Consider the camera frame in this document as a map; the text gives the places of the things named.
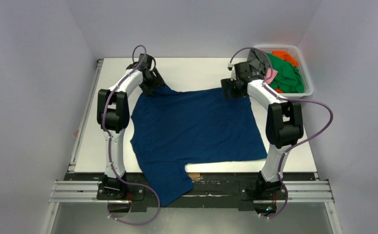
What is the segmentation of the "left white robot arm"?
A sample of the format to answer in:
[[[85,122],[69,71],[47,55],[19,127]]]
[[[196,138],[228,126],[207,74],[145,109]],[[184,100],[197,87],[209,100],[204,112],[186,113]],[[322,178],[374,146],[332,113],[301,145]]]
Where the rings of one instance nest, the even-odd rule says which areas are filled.
[[[99,193],[123,199],[128,193],[123,159],[124,133],[129,125],[129,95],[139,87],[143,94],[152,96],[155,89],[165,86],[156,68],[156,60],[140,54],[138,61],[130,64],[125,75],[108,89],[97,93],[97,123],[104,132],[106,143],[106,168],[99,183]]]

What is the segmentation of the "dark blue t shirt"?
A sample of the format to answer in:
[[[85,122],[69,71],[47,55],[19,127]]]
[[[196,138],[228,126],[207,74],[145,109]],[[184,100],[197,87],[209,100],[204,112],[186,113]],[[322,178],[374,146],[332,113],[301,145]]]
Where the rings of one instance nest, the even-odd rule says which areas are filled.
[[[140,95],[131,116],[139,167],[168,206],[193,188],[187,164],[267,157],[250,99],[225,100],[221,88]]]

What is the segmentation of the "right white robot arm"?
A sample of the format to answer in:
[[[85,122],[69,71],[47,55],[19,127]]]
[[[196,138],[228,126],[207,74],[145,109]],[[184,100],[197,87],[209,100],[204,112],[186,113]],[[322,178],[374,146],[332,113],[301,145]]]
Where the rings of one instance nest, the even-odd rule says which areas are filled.
[[[269,150],[254,192],[268,198],[281,189],[290,147],[303,137],[302,108],[272,89],[265,75],[253,72],[248,62],[228,63],[227,68],[231,77],[221,80],[224,99],[251,97],[267,111],[265,135]]]

